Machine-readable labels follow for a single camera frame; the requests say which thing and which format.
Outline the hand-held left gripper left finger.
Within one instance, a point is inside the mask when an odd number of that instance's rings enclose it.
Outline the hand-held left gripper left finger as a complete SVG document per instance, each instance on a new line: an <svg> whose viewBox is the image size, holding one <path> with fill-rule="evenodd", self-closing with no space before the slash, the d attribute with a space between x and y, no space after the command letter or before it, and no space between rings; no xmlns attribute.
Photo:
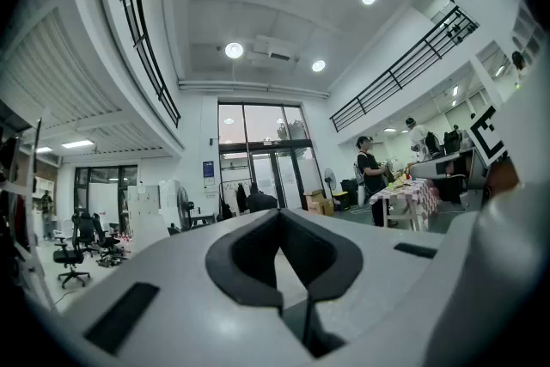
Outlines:
<svg viewBox="0 0 550 367"><path fill-rule="evenodd" d="M313 362L274 308L241 306L206 271L222 236L259 218L236 217L162 239L127 260L64 312L66 343L85 366L304 366ZM85 334L136 283L159 291L116 354Z"/></svg>

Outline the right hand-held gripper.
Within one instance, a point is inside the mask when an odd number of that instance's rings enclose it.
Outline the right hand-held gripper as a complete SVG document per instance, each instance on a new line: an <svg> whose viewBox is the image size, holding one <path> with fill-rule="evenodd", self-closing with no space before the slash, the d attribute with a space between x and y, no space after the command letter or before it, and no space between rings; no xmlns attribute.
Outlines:
<svg viewBox="0 0 550 367"><path fill-rule="evenodd" d="M495 106L489 104L470 119L467 134L473 149L417 162L409 168L409 174L419 179L456 181L459 188L467 188L472 176L486 183L492 165L507 157L504 142L492 121L496 112Z"/></svg>

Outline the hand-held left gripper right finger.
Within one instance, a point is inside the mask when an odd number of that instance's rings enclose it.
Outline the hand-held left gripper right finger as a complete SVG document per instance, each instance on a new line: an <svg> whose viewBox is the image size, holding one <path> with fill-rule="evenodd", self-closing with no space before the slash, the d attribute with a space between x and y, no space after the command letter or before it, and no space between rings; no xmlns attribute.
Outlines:
<svg viewBox="0 0 550 367"><path fill-rule="evenodd" d="M280 210L278 227L308 292L307 344L355 340L406 297L444 238L288 209Z"/></svg>

